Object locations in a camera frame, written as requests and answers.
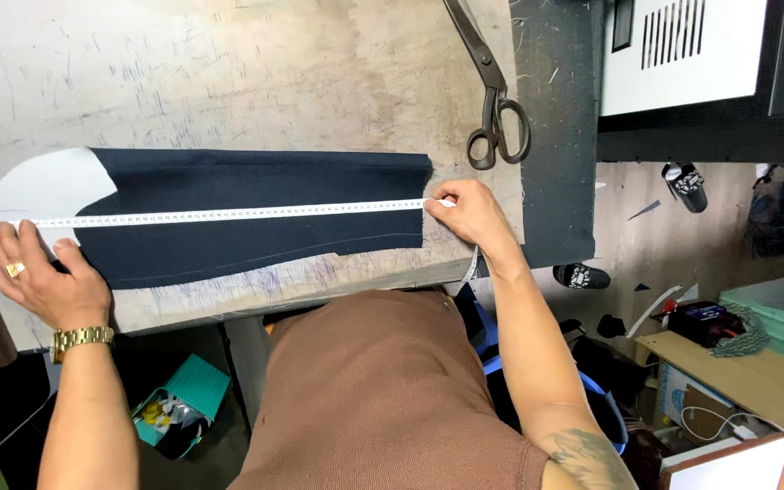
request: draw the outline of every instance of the gold ring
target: gold ring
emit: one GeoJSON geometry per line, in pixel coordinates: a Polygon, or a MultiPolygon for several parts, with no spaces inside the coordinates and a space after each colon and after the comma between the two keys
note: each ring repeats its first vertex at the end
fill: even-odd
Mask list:
{"type": "Polygon", "coordinates": [[[23,262],[16,262],[16,263],[6,264],[5,269],[8,271],[8,275],[10,275],[11,277],[17,277],[18,274],[20,274],[26,269],[26,266],[23,265],[23,262]]]}

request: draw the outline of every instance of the hand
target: hand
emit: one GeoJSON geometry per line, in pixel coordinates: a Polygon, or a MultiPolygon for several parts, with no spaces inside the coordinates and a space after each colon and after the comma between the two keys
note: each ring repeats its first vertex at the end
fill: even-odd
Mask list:
{"type": "Polygon", "coordinates": [[[445,207],[440,202],[429,200],[425,202],[425,210],[443,221],[456,235],[478,245],[487,258],[502,257],[511,250],[519,249],[504,211],[482,182],[446,181],[435,189],[431,197],[456,204],[455,207],[445,207]]]}
{"type": "Polygon", "coordinates": [[[0,221],[0,290],[55,329],[106,326],[111,292],[102,276],[73,240],[58,240],[53,252],[71,274],[60,274],[47,262],[35,223],[21,221],[17,237],[10,223],[0,221]],[[11,277],[5,265],[17,262],[26,269],[11,277]]]}

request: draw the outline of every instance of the tattoo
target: tattoo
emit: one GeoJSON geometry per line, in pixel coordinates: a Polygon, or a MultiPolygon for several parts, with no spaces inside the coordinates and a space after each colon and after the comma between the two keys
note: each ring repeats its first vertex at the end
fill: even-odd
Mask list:
{"type": "Polygon", "coordinates": [[[625,463],[603,435],[567,429],[554,433],[553,440],[559,451],[553,451],[550,458],[586,488],[637,488],[625,463]]]}

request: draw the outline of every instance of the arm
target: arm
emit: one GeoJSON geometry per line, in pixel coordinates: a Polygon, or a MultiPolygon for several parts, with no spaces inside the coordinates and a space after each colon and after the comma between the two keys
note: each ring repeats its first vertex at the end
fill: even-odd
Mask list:
{"type": "Polygon", "coordinates": [[[523,435],[552,459],[544,484],[636,488],[592,416],[559,324],[489,189],[479,181],[447,181],[433,197],[456,206],[426,201],[430,215],[483,250],[495,286],[498,348],[510,398],[523,435]]]}
{"type": "MultiPolygon", "coordinates": [[[[25,220],[18,238],[14,227],[0,222],[0,290],[56,329],[107,325],[111,294],[78,245],[68,239],[54,245],[71,271],[60,274],[47,262],[37,233],[25,220]],[[8,276],[5,265],[17,262],[26,269],[8,276]]],[[[137,488],[135,426],[103,343],[78,345],[64,355],[38,488],[137,488]]]]}

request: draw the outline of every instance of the navy fabric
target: navy fabric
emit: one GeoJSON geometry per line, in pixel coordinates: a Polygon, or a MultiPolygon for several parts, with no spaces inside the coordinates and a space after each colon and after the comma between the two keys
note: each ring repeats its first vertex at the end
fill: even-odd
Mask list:
{"type": "MultiPolygon", "coordinates": [[[[78,216],[418,199],[427,155],[97,149],[117,192],[78,216]]],[[[112,289],[184,284],[311,255],[419,248],[422,211],[76,228],[112,289]]]]}

